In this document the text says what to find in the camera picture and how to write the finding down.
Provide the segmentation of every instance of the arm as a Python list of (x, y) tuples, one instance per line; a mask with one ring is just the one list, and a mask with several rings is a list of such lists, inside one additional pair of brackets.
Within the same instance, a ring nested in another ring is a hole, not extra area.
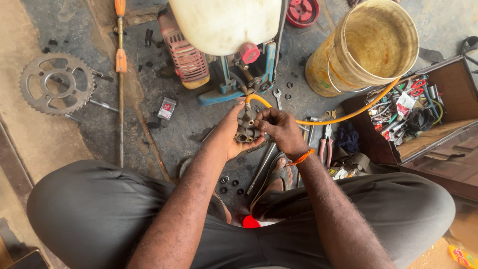
[(146, 231), (128, 269), (189, 268), (199, 245), (217, 179), (226, 161), (242, 150), (259, 145), (234, 139), (237, 115), (244, 102), (235, 105), (199, 150), (181, 182)]
[[(258, 113), (254, 124), (270, 134), (292, 161), (309, 150), (291, 114), (268, 108)], [(330, 178), (317, 156), (310, 154), (297, 168), (332, 265), (335, 268), (396, 268), (370, 226)]]

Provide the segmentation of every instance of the yellow bucket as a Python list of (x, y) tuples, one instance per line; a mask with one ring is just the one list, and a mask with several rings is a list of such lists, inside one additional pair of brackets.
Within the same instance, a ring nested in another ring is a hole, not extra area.
[(345, 14), (310, 56), (305, 78), (325, 97), (384, 85), (412, 68), (419, 47), (415, 24), (400, 5), (368, 0)]

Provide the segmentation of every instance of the bucket handle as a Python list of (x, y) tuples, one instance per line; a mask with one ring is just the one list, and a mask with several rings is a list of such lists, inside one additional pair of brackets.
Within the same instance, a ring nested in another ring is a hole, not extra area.
[(332, 82), (332, 78), (330, 77), (330, 71), (329, 71), (330, 58), (332, 57), (332, 52), (334, 51), (335, 45), (337, 45), (337, 43), (334, 43), (334, 45), (332, 46), (332, 50), (330, 51), (330, 54), (329, 54), (329, 60), (327, 61), (327, 76), (329, 77), (330, 84), (332, 84), (332, 87), (334, 87), (334, 89), (336, 89), (338, 92), (343, 92), (343, 93), (361, 92), (361, 91), (364, 91), (364, 90), (370, 88), (371, 86), (368, 86), (368, 87), (360, 89), (360, 90), (339, 90), (339, 89), (337, 89), (337, 87), (335, 87), (334, 83)]

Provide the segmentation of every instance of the o-ring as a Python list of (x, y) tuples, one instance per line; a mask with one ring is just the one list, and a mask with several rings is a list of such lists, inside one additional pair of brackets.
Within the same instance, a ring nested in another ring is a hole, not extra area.
[(229, 181), (229, 177), (228, 177), (228, 176), (225, 176), (225, 177), (221, 178), (221, 183), (222, 183), (222, 184), (226, 184), (228, 181)]

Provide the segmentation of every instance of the pink pliers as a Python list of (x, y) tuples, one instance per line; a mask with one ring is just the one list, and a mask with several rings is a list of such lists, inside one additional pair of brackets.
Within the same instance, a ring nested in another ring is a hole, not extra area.
[(332, 126), (330, 124), (326, 125), (325, 139), (320, 139), (320, 163), (324, 163), (324, 149), (327, 143), (327, 168), (330, 168), (330, 162), (332, 161), (332, 143), (334, 142), (330, 136), (332, 135)]

